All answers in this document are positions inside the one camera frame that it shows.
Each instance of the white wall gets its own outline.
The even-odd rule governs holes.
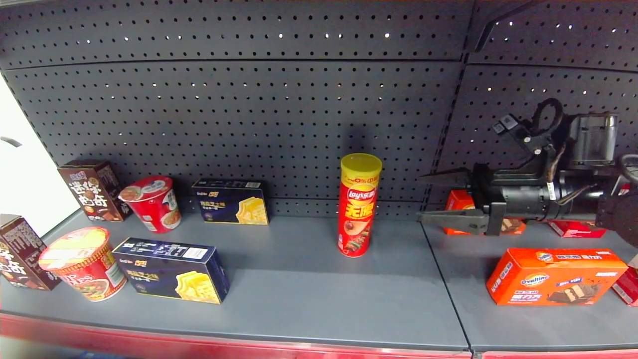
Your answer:
[[[22,144],[0,141],[0,212],[22,215],[43,236],[79,205],[3,80],[0,136]]]

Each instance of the cup lid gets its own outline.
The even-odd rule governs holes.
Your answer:
[[[166,176],[151,176],[125,187],[118,195],[124,202],[143,202],[162,195],[173,188],[173,180]]]
[[[102,227],[86,227],[67,233],[40,254],[38,264],[44,270],[56,271],[82,263],[108,243],[108,236],[108,230]]]

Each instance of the instant noodle cup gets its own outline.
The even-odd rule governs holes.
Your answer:
[[[348,257],[363,256],[370,245],[382,167],[379,158],[367,153],[352,153],[341,159],[337,245]]]
[[[122,289],[126,277],[115,264],[108,230],[86,227],[65,234],[40,254],[38,264],[92,302],[109,299]]]
[[[141,179],[124,188],[118,197],[133,209],[151,232],[169,232],[182,220],[173,191],[173,180],[169,177]]]

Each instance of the red noodle cup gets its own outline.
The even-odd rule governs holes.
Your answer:
[[[118,197],[133,209],[151,232],[169,232],[182,220],[173,192],[173,180],[169,177],[141,179],[124,188]]]
[[[38,260],[40,267],[60,277],[92,302],[109,299],[126,277],[115,264],[108,230],[86,227],[51,243]]]

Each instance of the gray shelf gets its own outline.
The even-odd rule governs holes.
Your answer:
[[[92,225],[78,213],[46,242]],[[369,252],[342,256],[336,220],[274,217],[268,227],[205,224],[187,213],[168,234],[131,217],[128,236],[215,245],[230,277],[222,305],[137,294],[92,303],[66,284],[52,293],[3,286],[2,310],[51,320],[178,335],[458,351],[468,345],[421,226],[379,220]]]
[[[638,310],[609,291],[582,307],[497,306],[485,282],[509,247],[610,248],[629,261],[638,252],[616,233],[603,238],[560,238],[532,223],[520,236],[446,236],[425,227],[463,328],[474,351],[580,351],[638,348]]]

